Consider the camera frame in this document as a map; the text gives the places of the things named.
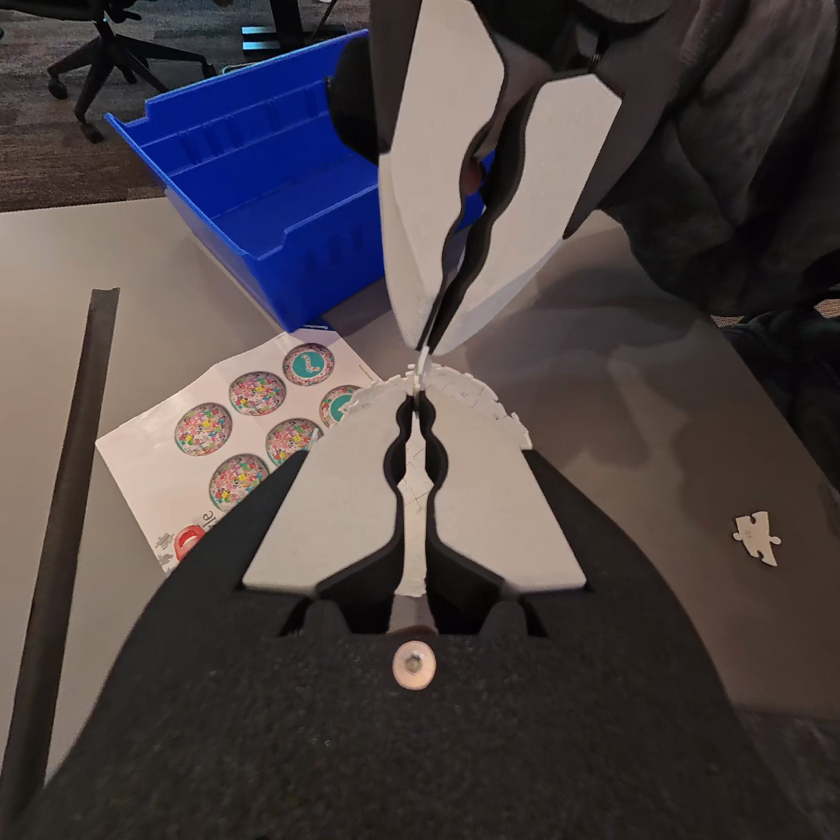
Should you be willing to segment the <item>puzzle instruction sheet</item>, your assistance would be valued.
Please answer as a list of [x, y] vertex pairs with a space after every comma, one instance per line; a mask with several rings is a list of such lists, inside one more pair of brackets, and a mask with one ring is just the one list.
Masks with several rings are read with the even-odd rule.
[[381, 378], [335, 332], [306, 327], [222, 360], [97, 441], [165, 575], [222, 517]]

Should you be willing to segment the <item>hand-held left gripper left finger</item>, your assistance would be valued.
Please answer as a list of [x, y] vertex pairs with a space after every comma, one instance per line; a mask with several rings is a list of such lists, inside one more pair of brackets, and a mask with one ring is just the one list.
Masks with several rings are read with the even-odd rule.
[[333, 602], [355, 633], [385, 633], [405, 563], [404, 502], [414, 401], [358, 392], [305, 453], [243, 585]]

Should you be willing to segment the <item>black office chair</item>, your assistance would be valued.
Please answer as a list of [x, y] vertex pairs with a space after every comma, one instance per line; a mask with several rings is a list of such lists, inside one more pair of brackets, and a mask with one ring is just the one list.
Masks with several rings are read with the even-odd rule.
[[73, 113], [80, 131], [93, 144], [102, 142], [103, 136], [89, 123], [88, 109], [113, 70], [119, 70], [129, 84], [134, 85], [141, 78], [159, 93], [167, 92], [168, 88], [152, 73], [149, 60], [198, 65], [205, 79], [217, 74], [215, 67], [200, 54], [117, 34], [112, 24], [141, 20], [139, 14], [130, 10], [132, 5], [134, 1], [49, 2], [49, 10], [44, 12], [44, 16], [58, 20], [90, 21], [98, 32], [96, 38], [47, 69], [48, 92], [57, 100], [65, 100], [68, 91], [63, 76], [89, 68]]

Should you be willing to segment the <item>blue plastic bin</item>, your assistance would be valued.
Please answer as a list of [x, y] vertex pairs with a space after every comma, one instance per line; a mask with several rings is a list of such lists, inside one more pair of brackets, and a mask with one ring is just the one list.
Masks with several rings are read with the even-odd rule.
[[263, 60], [106, 120], [177, 213], [286, 331], [384, 276], [377, 169], [345, 146], [326, 79], [366, 30]]

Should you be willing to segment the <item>colourful puzzle ball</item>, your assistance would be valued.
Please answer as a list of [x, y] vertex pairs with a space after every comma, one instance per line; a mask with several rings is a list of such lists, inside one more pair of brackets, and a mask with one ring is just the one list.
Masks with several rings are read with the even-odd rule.
[[[478, 403], [498, 403], [496, 394], [484, 383], [478, 381], [469, 374], [462, 374], [448, 367], [434, 364], [426, 374], [426, 387], [423, 392], [446, 392], [456, 396], [457, 399], [467, 402], [470, 405]], [[391, 380], [376, 383], [357, 391], [350, 401], [354, 403], [358, 392], [406, 392], [409, 396], [413, 385], [413, 374], [407, 373], [404, 376], [396, 376]]]

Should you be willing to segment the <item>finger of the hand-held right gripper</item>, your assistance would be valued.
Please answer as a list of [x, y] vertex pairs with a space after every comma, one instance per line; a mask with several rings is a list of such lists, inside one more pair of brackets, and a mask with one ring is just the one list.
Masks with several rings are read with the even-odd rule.
[[380, 159], [385, 280], [405, 344], [422, 350], [463, 216], [465, 162], [497, 108], [505, 67], [471, 2], [421, 2], [390, 150]]
[[558, 250], [621, 104], [597, 76], [582, 75], [546, 82], [511, 111], [429, 354], [451, 353], [483, 330]]

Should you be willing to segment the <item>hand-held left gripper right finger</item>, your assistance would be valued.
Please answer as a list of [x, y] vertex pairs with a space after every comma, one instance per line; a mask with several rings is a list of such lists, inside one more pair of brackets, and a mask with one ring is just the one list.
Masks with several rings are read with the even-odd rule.
[[417, 418], [433, 483], [425, 554], [437, 630], [477, 633], [502, 602], [583, 590], [518, 418], [498, 402], [472, 406], [446, 392], [422, 392]]

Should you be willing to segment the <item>black table edge strip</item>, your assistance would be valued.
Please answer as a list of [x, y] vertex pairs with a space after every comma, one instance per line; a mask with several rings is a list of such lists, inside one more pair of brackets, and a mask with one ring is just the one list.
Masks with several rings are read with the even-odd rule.
[[46, 779], [120, 291], [91, 292], [3, 756], [2, 838]]

